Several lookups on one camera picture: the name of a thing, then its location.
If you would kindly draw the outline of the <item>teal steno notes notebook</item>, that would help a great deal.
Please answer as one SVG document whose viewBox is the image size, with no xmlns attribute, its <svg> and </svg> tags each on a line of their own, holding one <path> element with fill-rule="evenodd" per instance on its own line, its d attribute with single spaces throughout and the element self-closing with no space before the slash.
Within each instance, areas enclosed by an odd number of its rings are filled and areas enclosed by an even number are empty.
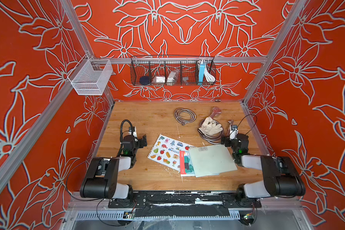
<svg viewBox="0 0 345 230">
<path fill-rule="evenodd" d="M 180 175 L 182 177 L 195 176 L 195 171 L 188 151 L 180 151 Z"/>
</svg>

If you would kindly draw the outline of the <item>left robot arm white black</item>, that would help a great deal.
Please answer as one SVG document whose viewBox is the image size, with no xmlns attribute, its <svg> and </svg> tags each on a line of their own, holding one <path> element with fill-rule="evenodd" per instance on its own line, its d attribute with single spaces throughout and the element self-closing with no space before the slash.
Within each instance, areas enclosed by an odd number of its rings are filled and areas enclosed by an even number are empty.
<svg viewBox="0 0 345 230">
<path fill-rule="evenodd" d="M 82 198 L 131 199 L 131 185 L 117 181 L 120 171 L 129 170 L 137 161 L 139 149 L 147 146 L 147 137 L 138 138 L 135 126 L 125 119 L 120 124 L 120 148 L 114 158 L 92 158 L 80 186 Z"/>
</svg>

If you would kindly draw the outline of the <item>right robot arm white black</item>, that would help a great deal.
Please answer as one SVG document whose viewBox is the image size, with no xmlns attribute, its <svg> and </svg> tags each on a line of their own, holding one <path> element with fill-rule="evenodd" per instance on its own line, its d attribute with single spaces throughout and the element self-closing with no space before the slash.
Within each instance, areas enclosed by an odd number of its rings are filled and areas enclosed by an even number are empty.
<svg viewBox="0 0 345 230">
<path fill-rule="evenodd" d="M 249 137 L 240 133 L 234 139 L 230 136 L 221 137 L 221 144 L 231 148 L 234 162 L 239 167 L 262 171 L 261 181 L 238 186 L 236 200 L 266 197 L 292 198 L 305 195 L 305 184 L 289 157 L 250 154 Z"/>
</svg>

